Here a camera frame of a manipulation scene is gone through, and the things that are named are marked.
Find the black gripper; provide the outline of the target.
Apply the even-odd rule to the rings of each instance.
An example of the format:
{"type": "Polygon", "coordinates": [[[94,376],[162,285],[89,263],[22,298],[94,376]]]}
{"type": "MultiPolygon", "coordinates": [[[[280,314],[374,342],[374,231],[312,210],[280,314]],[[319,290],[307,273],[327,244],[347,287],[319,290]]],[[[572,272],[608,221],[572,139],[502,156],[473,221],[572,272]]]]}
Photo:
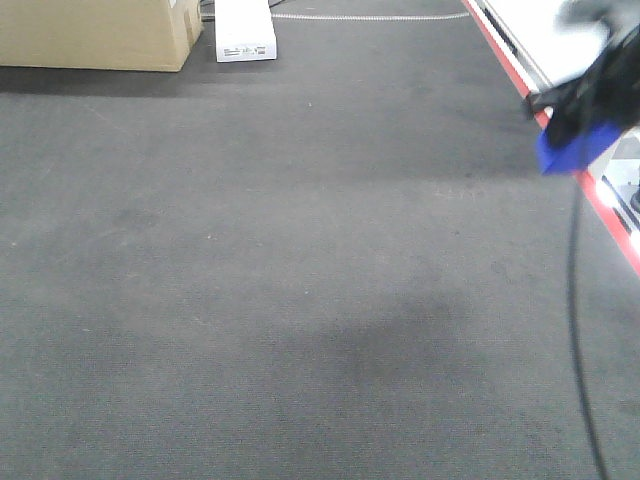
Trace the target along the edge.
{"type": "Polygon", "coordinates": [[[586,70],[566,81],[530,92],[524,99],[528,117],[552,110],[543,137],[564,148],[580,135],[603,125],[622,133],[639,123],[639,3],[637,1],[565,1],[558,23],[563,27],[600,24],[606,40],[586,70]]]}

